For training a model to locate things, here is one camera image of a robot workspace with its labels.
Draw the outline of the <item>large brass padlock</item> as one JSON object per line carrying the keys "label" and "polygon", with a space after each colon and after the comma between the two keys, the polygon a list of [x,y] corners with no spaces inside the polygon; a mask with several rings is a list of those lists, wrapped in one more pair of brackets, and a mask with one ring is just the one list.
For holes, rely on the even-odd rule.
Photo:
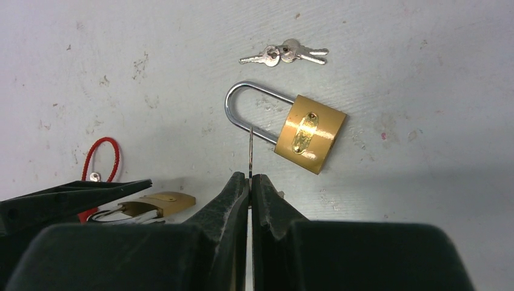
{"label": "large brass padlock", "polygon": [[196,198],[180,192],[158,192],[120,202],[116,207],[91,214],[87,222],[105,225],[144,224],[196,205]]}

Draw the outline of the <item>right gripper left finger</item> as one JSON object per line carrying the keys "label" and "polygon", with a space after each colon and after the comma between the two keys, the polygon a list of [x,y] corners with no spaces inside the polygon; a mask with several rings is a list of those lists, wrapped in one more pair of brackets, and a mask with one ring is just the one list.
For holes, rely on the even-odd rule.
{"label": "right gripper left finger", "polygon": [[244,290],[249,185],[234,173],[180,224],[57,224],[39,232],[7,290]]}

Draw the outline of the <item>silver keys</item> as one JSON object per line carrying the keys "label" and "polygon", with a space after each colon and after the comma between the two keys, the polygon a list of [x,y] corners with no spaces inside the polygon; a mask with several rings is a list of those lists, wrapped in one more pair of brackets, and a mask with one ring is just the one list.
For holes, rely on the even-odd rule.
{"label": "silver keys", "polygon": [[[253,179],[253,134],[254,134],[253,127],[251,127],[250,131],[249,131],[249,192],[251,195],[253,195],[253,188],[252,188],[252,185],[253,185],[253,180],[252,180]],[[279,198],[284,199],[285,193],[283,191],[277,191],[276,187],[273,186],[271,182],[269,182],[269,184],[275,191],[275,194]],[[255,210],[259,209],[259,203],[260,203],[259,198],[262,198],[262,196],[259,194],[256,194],[255,197],[252,197],[252,201],[251,201],[252,206],[251,207],[253,207]]]}

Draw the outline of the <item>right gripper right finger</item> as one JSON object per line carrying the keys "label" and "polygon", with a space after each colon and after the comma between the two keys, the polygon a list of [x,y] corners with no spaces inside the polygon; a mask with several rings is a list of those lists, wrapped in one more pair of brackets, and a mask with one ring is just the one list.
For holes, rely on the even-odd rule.
{"label": "right gripper right finger", "polygon": [[311,221],[262,174],[251,200],[255,290],[473,290],[435,226]]}

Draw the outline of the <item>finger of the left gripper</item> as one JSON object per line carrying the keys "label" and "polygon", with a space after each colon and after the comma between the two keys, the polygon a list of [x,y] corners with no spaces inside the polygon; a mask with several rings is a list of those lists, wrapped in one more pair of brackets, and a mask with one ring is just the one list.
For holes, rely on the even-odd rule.
{"label": "finger of the left gripper", "polygon": [[152,186],[132,182],[73,181],[1,202],[1,281],[8,281],[32,239],[44,228],[79,222],[78,215]]}

